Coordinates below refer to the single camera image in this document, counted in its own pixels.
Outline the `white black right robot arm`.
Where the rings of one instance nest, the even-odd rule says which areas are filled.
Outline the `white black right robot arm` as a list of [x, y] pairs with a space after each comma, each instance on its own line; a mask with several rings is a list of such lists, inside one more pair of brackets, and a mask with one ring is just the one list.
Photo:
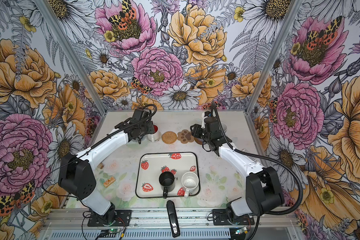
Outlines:
[[263, 166], [257, 159], [259, 155], [246, 153], [236, 148], [222, 129], [220, 120], [216, 117], [206, 117], [201, 125], [190, 127], [192, 136], [203, 140], [209, 150], [236, 168], [242, 178], [246, 180], [244, 197], [227, 204], [226, 215], [232, 223], [245, 215], [262, 216], [264, 214], [281, 216], [293, 213], [299, 208], [303, 200], [303, 184], [297, 174], [286, 165], [263, 156], [262, 158], [275, 163], [287, 170], [298, 186], [298, 198], [287, 210], [276, 211], [277, 207], [285, 203], [285, 197], [277, 171], [272, 167]]

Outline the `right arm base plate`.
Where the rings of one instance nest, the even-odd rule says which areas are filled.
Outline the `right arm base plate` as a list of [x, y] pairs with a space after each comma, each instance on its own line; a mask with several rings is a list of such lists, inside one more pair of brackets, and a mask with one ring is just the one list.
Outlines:
[[249, 215], [237, 216], [231, 209], [213, 209], [212, 220], [215, 226], [249, 226], [254, 225], [255, 220]]

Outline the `brown paw shaped coaster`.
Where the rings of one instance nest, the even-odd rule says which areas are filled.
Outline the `brown paw shaped coaster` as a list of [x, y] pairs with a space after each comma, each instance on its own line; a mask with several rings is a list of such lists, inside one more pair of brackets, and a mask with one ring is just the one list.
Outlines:
[[189, 130], [182, 130], [181, 132], [178, 132], [177, 140], [182, 144], [187, 144], [194, 142], [195, 139]]

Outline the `red mug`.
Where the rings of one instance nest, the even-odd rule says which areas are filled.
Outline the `red mug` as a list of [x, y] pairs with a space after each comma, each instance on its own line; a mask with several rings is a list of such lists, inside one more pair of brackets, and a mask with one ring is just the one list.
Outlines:
[[159, 128], [156, 125], [154, 125], [154, 133], [148, 134], [147, 139], [149, 142], [157, 142], [160, 140], [160, 138], [161, 138], [161, 133], [159, 131]]

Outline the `matte brown round coaster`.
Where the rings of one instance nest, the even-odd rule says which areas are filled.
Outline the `matte brown round coaster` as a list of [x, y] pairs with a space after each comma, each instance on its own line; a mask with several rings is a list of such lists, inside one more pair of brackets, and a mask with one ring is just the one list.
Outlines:
[[199, 145], [203, 144], [203, 139], [199, 139], [199, 138], [194, 138], [195, 142]]

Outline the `white purple mug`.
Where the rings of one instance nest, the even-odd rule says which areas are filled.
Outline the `white purple mug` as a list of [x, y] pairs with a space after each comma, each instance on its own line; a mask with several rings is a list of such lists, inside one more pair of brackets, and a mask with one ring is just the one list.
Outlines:
[[226, 133], [228, 130], [228, 126], [225, 123], [221, 123], [223, 132]]

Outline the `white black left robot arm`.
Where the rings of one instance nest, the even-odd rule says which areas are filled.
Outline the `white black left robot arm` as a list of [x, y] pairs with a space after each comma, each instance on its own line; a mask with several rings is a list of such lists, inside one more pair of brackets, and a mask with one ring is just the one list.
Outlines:
[[134, 110], [133, 116], [92, 146], [76, 154], [62, 157], [58, 185], [87, 206], [100, 224], [110, 226], [116, 220], [115, 206], [97, 190], [95, 170], [118, 148], [155, 132], [152, 117], [158, 108], [148, 104]]

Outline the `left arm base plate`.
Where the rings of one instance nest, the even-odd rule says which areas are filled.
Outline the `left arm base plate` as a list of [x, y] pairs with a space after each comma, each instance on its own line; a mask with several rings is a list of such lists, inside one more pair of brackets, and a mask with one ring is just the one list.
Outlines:
[[109, 210], [104, 215], [90, 211], [88, 227], [128, 227], [131, 220], [131, 210]]

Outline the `tan wicker coaster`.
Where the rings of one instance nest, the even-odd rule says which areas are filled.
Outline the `tan wicker coaster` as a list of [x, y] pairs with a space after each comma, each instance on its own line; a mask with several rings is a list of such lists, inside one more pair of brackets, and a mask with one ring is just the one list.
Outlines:
[[178, 135], [175, 132], [167, 131], [162, 134], [162, 141], [165, 144], [173, 144], [177, 141]]

